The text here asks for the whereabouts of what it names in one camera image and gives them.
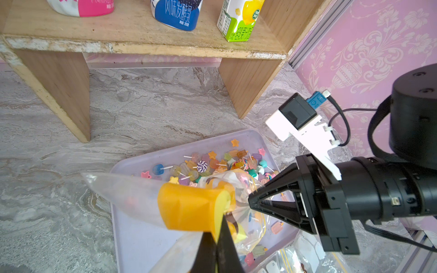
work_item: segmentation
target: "pink yogurt bottle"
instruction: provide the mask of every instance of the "pink yogurt bottle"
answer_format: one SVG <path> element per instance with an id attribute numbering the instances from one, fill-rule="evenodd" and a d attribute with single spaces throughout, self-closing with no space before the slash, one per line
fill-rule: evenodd
<path id="1" fill-rule="evenodd" d="M 47 0 L 57 12 L 76 17 L 106 15 L 114 11 L 114 0 Z"/>

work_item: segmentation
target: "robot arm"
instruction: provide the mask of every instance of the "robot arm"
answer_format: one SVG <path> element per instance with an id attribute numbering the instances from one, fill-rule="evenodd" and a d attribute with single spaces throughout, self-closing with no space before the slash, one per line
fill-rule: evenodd
<path id="1" fill-rule="evenodd" d="M 437 215 L 436 76 L 434 64 L 399 77 L 369 124 L 369 144 L 376 157 L 338 164 L 327 155 L 339 144 L 331 135 L 332 128 L 317 124 L 320 116 L 302 97 L 293 95 L 266 124 L 281 140 L 293 135 L 311 154 L 296 157 L 296 163 L 252 193 L 250 207 L 318 233 L 325 251 L 359 254 L 351 220 L 360 220 L 368 232 L 417 245 L 365 223 Z M 395 154 L 382 151 L 372 137 L 388 113 L 389 144 Z M 286 190 L 293 192 L 294 203 L 266 199 Z"/>

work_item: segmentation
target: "black cable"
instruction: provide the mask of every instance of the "black cable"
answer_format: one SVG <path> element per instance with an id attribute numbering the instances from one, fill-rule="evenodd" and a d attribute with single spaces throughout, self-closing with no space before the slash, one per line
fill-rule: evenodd
<path id="1" fill-rule="evenodd" d="M 373 111 L 376 112 L 376 108 L 348 108 L 348 109 L 342 109 L 343 112 L 348 112 L 348 111 Z M 334 119 L 336 117 L 338 117 L 340 113 L 336 113 L 335 115 L 332 116 L 332 118 L 329 120 L 328 126 L 331 126 L 332 122 L 334 121 Z"/>
<path id="2" fill-rule="evenodd" d="M 332 103 L 332 105 L 337 109 L 338 113 L 340 114 L 340 116 L 343 118 L 343 121 L 346 125 L 346 131 L 347 131 L 347 138 L 346 141 L 344 143 L 339 144 L 339 146 L 346 146 L 349 141 L 350 141 L 350 127 L 349 127 L 349 122 L 347 122 L 346 116 L 343 113 L 343 110 L 341 110 L 340 106 L 338 105 L 338 103 L 335 101 L 335 99 L 332 96 L 327 97 L 327 99 L 329 100 L 330 103 Z"/>
<path id="3" fill-rule="evenodd" d="M 380 228 L 375 228 L 375 227 L 369 226 L 369 225 L 366 224 L 366 221 L 367 220 L 362 220 L 361 223 L 363 224 L 363 227 L 364 227 L 364 229 L 367 232 L 370 232 L 372 234 L 381 236 L 383 238 L 387 238 L 389 240 L 398 241 L 398 242 L 404 242 L 404 243 L 407 243 L 407 244 L 410 244 L 410 245 L 415 245 L 415 246 L 420 247 L 422 249 L 429 250 L 431 252 L 437 252 L 437 249 L 434 248 L 434 247 L 423 245 L 423 244 L 418 243 L 418 242 L 416 242 L 414 240 L 411 240 L 411 239 L 408 239 L 406 237 L 397 235 L 397 234 L 395 234 L 393 232 L 388 232 L 388 231 L 382 230 Z"/>

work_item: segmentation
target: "gray marble surface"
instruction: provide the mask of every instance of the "gray marble surface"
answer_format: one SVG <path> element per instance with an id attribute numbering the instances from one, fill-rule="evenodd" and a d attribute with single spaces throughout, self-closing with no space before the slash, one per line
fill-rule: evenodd
<path id="1" fill-rule="evenodd" d="M 0 72 L 0 273 L 117 271 L 109 204 L 87 189 L 82 171 L 108 172 L 128 157 L 244 128 L 259 130 L 281 169 L 306 153 L 264 124 L 292 93 L 309 97 L 289 66 L 243 120 L 216 68 L 90 73 L 92 140 L 83 144 L 14 72 Z M 337 147 L 331 155 L 339 162 L 351 152 Z M 393 272 L 408 249 L 358 237 L 364 249 L 384 242 L 384 254 L 347 258 L 355 272 Z"/>

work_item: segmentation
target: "wooden board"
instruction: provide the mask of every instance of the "wooden board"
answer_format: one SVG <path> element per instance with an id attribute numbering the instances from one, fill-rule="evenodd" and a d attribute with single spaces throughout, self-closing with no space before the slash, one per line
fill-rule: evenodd
<path id="1" fill-rule="evenodd" d="M 7 15 L 9 14 L 9 9 L 12 5 L 12 0 L 0 0 L 0 33 L 6 23 Z"/>
<path id="2" fill-rule="evenodd" d="M 281 67 L 281 60 L 222 60 L 219 72 L 240 118 L 252 109 Z"/>
<path id="3" fill-rule="evenodd" d="M 82 53 L 15 50 L 17 74 L 81 141 L 90 141 L 90 73 Z"/>
<path id="4" fill-rule="evenodd" d="M 3 34 L 17 49 L 249 59 L 287 56 L 262 18 L 249 41 L 227 42 L 216 26 L 222 0 L 204 0 L 197 27 L 190 32 L 155 20 L 149 2 L 117 0 L 111 14 L 78 18 L 55 12 L 46 0 L 14 0 Z"/>
<path id="5" fill-rule="evenodd" d="M 265 1 L 261 17 L 291 56 L 331 0 Z M 219 71 L 240 118 L 264 93 L 286 60 L 222 59 Z"/>
<path id="6" fill-rule="evenodd" d="M 331 0 L 265 1 L 261 16 L 276 39 L 291 54 L 317 22 Z"/>

